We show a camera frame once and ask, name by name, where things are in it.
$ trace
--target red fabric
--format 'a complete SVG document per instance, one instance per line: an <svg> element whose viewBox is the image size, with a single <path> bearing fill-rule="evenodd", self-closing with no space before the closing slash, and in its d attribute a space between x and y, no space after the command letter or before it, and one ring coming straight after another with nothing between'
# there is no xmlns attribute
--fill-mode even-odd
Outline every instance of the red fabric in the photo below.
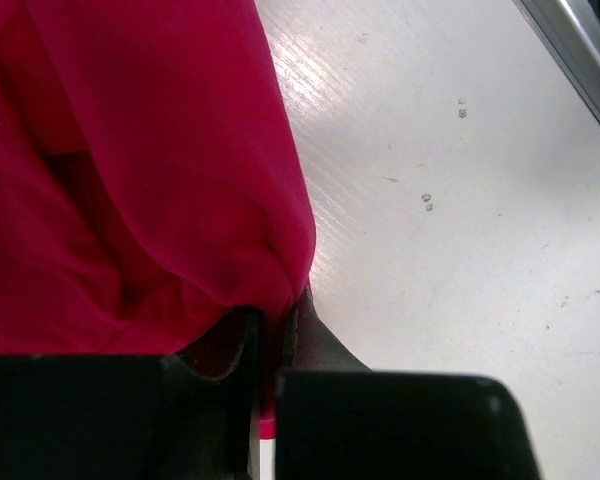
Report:
<svg viewBox="0 0 600 480"><path fill-rule="evenodd" d="M251 0L0 0L0 354L275 324L314 235Z"/></svg>

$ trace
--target black plastic object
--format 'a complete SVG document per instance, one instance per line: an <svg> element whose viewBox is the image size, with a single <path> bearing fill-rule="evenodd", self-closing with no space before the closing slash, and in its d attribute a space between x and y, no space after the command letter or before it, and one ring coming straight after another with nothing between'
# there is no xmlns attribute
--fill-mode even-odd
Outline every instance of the black plastic object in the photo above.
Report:
<svg viewBox="0 0 600 480"><path fill-rule="evenodd" d="M318 318L309 289L287 320L282 363L296 370L369 371Z"/></svg>
<svg viewBox="0 0 600 480"><path fill-rule="evenodd" d="M0 479L257 479L259 316L180 356L0 357Z"/></svg>
<svg viewBox="0 0 600 480"><path fill-rule="evenodd" d="M277 480L539 478L501 384L397 373L284 373L275 469Z"/></svg>

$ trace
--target stain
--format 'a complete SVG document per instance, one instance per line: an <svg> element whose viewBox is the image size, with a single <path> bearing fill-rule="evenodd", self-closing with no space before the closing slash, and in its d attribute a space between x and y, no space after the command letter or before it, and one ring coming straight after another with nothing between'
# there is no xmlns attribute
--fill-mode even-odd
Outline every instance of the stain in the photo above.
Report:
<svg viewBox="0 0 600 480"><path fill-rule="evenodd" d="M433 306L433 301L436 298L436 293L438 293L438 287L433 287L433 293L431 294L431 301L429 302L429 308Z"/></svg>
<svg viewBox="0 0 600 480"><path fill-rule="evenodd" d="M571 353L571 356L574 356L574 357L591 357L591 356L597 357L599 355L600 355L600 350L599 351L598 350L587 350L584 352Z"/></svg>

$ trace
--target silver metal edge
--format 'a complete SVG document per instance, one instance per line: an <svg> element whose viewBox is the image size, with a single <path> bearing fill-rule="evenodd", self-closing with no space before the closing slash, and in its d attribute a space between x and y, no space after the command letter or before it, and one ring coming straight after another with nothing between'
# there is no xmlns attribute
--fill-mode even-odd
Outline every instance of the silver metal edge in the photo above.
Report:
<svg viewBox="0 0 600 480"><path fill-rule="evenodd" d="M514 0L600 122L600 21L587 0Z"/></svg>

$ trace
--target white textured surface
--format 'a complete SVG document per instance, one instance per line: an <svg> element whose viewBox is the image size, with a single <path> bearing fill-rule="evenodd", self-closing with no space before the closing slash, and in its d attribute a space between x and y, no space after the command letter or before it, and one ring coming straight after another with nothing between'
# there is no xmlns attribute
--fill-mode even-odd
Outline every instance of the white textured surface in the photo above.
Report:
<svg viewBox="0 0 600 480"><path fill-rule="evenodd" d="M545 477L600 479L600 127L515 5L258 5L322 319L371 367L502 380Z"/></svg>
<svg viewBox="0 0 600 480"><path fill-rule="evenodd" d="M273 456L275 442L264 440L260 442L260 480L271 480L273 478Z"/></svg>

